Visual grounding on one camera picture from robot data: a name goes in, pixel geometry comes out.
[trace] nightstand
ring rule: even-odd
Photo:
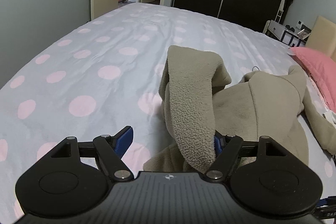
[[[265,33],[290,47],[304,47],[306,42],[297,33],[287,30],[285,26],[271,20]]]

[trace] bed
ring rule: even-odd
[[[135,175],[173,142],[158,95],[170,45],[217,52],[231,85],[254,66],[283,75],[296,64],[285,44],[186,10],[134,3],[88,22],[36,56],[0,90],[2,224],[22,215],[14,192],[18,177],[67,136],[90,141],[131,125],[134,142],[123,161]],[[307,86],[322,114],[323,104],[308,77]],[[308,140],[309,167],[323,182],[323,197],[336,195],[331,155],[319,147],[302,116],[299,121]],[[92,159],[83,162],[95,166]]]

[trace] metal screw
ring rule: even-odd
[[[218,170],[210,170],[207,172],[207,177],[211,179],[220,179],[223,173]]]
[[[127,170],[118,170],[114,172],[114,176],[118,179],[126,179],[131,175],[131,173]]]

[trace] wall outlet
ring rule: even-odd
[[[299,20],[297,23],[296,23],[296,28],[301,30],[301,27],[302,27],[302,24],[303,22],[301,20]]]

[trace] bed sheet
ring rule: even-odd
[[[134,3],[72,31],[24,66],[0,90],[0,222],[22,211],[18,177],[67,136],[90,141],[134,128],[123,161],[134,174],[172,143],[161,117],[158,87],[170,45],[217,52],[232,85],[257,66],[284,75],[296,64],[288,46],[239,25],[176,8]],[[317,110],[324,107],[309,79]],[[336,195],[336,168],[299,117],[309,145],[309,166],[323,197]],[[83,159],[95,165],[94,160]]]

